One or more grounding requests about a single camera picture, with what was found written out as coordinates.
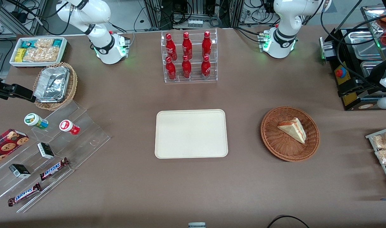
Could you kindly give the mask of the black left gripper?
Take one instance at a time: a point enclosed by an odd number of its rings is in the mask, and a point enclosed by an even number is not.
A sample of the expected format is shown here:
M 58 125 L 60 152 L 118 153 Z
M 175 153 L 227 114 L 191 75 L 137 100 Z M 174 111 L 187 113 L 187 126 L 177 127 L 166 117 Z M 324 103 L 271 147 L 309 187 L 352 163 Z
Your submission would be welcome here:
M 366 83 L 359 85 L 338 85 L 338 97 L 344 97 L 353 92 L 367 93 L 369 95 L 386 95 L 386 88 L 380 84 L 385 71 L 386 61 L 363 61 L 360 64 L 363 76 L 370 84 L 380 87 L 380 90 L 373 89 Z

